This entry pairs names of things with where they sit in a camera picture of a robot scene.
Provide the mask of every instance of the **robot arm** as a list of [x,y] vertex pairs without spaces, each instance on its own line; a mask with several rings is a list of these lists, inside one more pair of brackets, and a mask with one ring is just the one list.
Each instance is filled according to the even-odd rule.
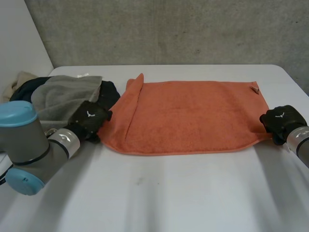
[[309,127],[301,114],[292,106],[279,106],[261,115],[260,121],[272,133],[276,145],[286,143],[309,168]]
[[12,101],[0,105],[0,147],[13,163],[5,175],[6,182],[22,194],[36,194],[84,140],[97,136],[98,129],[111,116],[111,111],[85,101],[67,126],[47,138],[29,102]]

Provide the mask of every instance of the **towel label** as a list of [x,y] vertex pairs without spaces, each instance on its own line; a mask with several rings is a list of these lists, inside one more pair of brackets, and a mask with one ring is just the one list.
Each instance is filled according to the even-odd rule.
[[81,78],[81,77],[84,77],[84,76],[89,76],[89,73],[84,73],[84,74],[77,75],[77,78]]

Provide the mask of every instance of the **white wall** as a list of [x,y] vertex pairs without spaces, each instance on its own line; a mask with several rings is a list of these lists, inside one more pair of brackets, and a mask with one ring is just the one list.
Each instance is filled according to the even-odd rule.
[[47,76],[52,63],[23,0],[0,0],[0,93],[20,71]]

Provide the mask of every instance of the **beige cloth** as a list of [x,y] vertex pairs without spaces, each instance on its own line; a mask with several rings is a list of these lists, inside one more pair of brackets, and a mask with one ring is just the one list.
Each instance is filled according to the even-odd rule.
[[21,87],[26,81],[32,80],[34,78],[37,78],[37,76],[28,72],[21,71],[17,75],[17,78],[5,88],[1,96],[1,103],[9,102],[11,96],[19,87]]

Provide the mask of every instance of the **pile of clothes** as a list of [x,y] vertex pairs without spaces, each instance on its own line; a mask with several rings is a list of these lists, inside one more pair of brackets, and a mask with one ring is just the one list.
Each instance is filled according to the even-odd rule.
[[60,129],[84,101],[97,102],[109,110],[120,98],[113,82],[101,76],[81,78],[65,75],[37,77],[20,72],[3,92],[1,102],[27,101],[33,104],[44,131]]

